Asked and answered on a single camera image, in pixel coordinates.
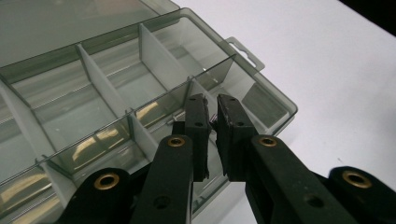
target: box compartment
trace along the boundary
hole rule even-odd
[[[0,195],[37,169],[49,187],[44,193],[21,189],[35,204],[1,210],[7,212],[1,222],[29,218],[39,210],[45,212],[31,220],[53,221],[95,171],[117,167],[131,174],[150,163],[173,122],[184,120],[190,95],[205,95],[209,116],[217,113],[219,93],[232,95],[259,133],[278,133],[297,112],[291,100],[186,8],[12,66],[0,68],[6,71],[2,95],[17,109],[1,110],[1,125],[8,132],[7,122],[19,118],[20,136],[31,147],[23,156],[31,153],[37,164],[22,173],[11,169],[16,174],[11,178],[11,170],[6,173]],[[35,72],[21,73],[29,67]],[[227,184],[215,141],[210,134],[210,177],[194,183],[195,215]]]

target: plastic divider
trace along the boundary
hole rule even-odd
[[[138,36],[138,25],[136,27],[134,35]],[[90,55],[123,102],[131,108],[138,108],[166,92],[165,86],[141,61],[139,42],[137,37]]]
[[[228,56],[218,40],[208,36],[191,11],[183,8],[143,24],[190,75],[198,75]]]
[[[75,181],[89,173],[92,164],[103,162],[108,153],[125,145],[131,139],[129,127],[127,118],[118,119],[58,152],[48,164]]]
[[[233,64],[233,57],[216,64],[206,70],[205,74],[212,74],[225,78]],[[213,78],[200,77],[202,81],[212,84]],[[173,121],[184,120],[184,104],[188,96],[203,93],[208,101],[209,116],[217,113],[216,96],[206,90],[196,78],[192,78],[182,85],[170,90],[168,93],[154,99],[135,111],[136,120],[142,124],[144,131],[160,141],[166,135],[171,134]],[[227,183],[227,178],[222,175],[221,162],[216,149],[216,136],[211,134],[208,145],[208,168],[211,176],[202,183],[194,183],[192,209],[197,211],[203,203],[210,200],[210,196],[216,189],[222,188]]]
[[[168,91],[185,82],[190,75],[189,72],[143,24],[140,24],[139,30],[141,59],[151,73]]]
[[[223,93],[238,99],[259,133],[274,133],[279,122],[289,117],[288,109],[277,102],[277,95],[261,86],[265,80],[249,75],[233,57],[206,70],[196,80],[213,97]]]
[[[146,154],[146,158],[152,161],[157,151],[158,142],[155,141],[154,137],[143,127],[137,117],[130,115],[129,118],[132,119],[134,140]]]
[[[217,113],[217,94],[225,93],[233,95],[236,93],[236,97],[241,101],[242,107],[245,108],[250,119],[255,123],[258,132],[271,133],[273,130],[265,126],[262,121],[243,103],[243,100],[247,97],[248,93],[254,89],[254,85],[257,80],[255,78],[251,78],[251,76],[243,70],[236,69],[240,76],[246,76],[243,78],[243,85],[246,86],[246,89],[238,90],[235,88],[229,88],[233,86],[233,73],[235,73],[235,71],[231,70],[235,69],[236,66],[237,64],[235,64],[234,56],[232,56],[207,69],[191,81],[193,83],[193,85],[191,85],[191,94],[203,93],[205,95],[208,100],[209,116],[212,116]],[[215,141],[216,136],[210,135],[208,165],[211,176],[208,180],[204,180],[202,183],[194,183],[192,204],[192,210],[194,213],[202,209],[202,204],[209,203],[213,200],[213,192],[216,192],[217,189],[223,188],[228,183],[227,178],[222,175],[222,167],[220,165]]]
[[[108,81],[102,70],[88,55],[85,49],[80,44],[77,45],[77,48],[92,84],[100,92],[101,96],[106,101],[107,105],[109,105],[110,109],[116,114],[116,116],[118,118],[122,117],[122,115],[125,114],[125,110],[128,108],[128,106],[123,102],[119,93],[111,85],[110,81]]]
[[[0,93],[18,123],[23,136],[27,139],[36,154],[36,159],[41,161],[43,156],[48,157],[52,155],[55,150],[30,108],[3,82],[0,82]],[[67,178],[64,178],[64,176],[51,170],[45,164],[43,164],[42,168],[51,180],[52,187],[58,193],[61,203],[67,205],[73,192],[76,190],[75,185]]]
[[[14,155],[18,155],[17,160],[10,159]],[[35,152],[0,94],[0,183],[33,165],[35,160]]]

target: white table surface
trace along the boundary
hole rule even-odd
[[[235,36],[297,104],[279,135],[312,171],[354,166],[396,189],[396,38],[338,1],[175,0]],[[193,223],[256,223],[232,183]]]

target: dark background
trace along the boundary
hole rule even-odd
[[[396,0],[340,1],[392,35],[396,35]]]

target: transparent plastic lid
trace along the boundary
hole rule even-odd
[[[136,3],[151,4],[151,15],[174,9]],[[0,67],[0,223],[52,222],[90,174],[132,174],[152,162],[173,123],[185,120],[190,95],[205,96],[210,117],[220,93],[233,96],[259,133],[279,133],[297,112],[191,10],[129,23]],[[208,169],[194,183],[194,214],[227,183],[215,133]]]
[[[0,67],[178,10],[169,0],[0,3]]]

